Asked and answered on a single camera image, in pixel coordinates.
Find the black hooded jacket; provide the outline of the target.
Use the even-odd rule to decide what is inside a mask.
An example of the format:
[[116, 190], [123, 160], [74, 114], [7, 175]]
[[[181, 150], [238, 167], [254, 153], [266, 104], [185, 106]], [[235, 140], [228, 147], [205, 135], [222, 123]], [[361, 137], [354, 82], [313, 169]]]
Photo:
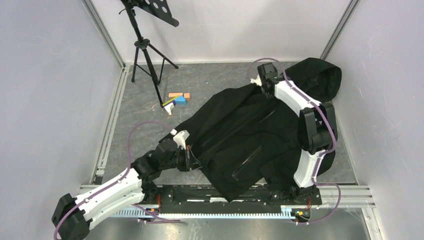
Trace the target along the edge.
[[[342, 82], [339, 66], [314, 57], [277, 73], [322, 103], [332, 102]], [[302, 152], [298, 122], [284, 102], [249, 83], [216, 93], [176, 130], [189, 132], [186, 144], [201, 162], [200, 170], [231, 202], [261, 179], [271, 191], [293, 189]], [[324, 157], [317, 176], [332, 166], [334, 152]]]

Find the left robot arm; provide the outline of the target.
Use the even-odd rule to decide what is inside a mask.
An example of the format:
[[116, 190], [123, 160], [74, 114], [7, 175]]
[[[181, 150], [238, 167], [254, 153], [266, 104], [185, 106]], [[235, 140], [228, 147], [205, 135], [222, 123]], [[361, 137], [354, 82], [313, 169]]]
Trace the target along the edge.
[[153, 182], [161, 172], [178, 169], [188, 172], [201, 163], [189, 145], [165, 139], [156, 149], [132, 161], [128, 168], [106, 183], [77, 196], [63, 195], [51, 221], [55, 240], [82, 240], [100, 222], [128, 206], [151, 204], [160, 196]]

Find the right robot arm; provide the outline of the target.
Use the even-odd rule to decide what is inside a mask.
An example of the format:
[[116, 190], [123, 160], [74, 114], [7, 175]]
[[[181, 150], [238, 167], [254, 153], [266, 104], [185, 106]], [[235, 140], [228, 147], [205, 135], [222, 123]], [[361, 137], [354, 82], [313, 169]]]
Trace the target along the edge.
[[331, 102], [320, 102], [307, 95], [286, 74], [279, 75], [271, 62], [259, 65], [257, 71], [254, 83], [262, 92], [284, 102], [298, 116], [297, 139], [301, 154], [288, 196], [293, 203], [302, 204], [317, 184], [324, 157], [337, 147], [335, 108]]

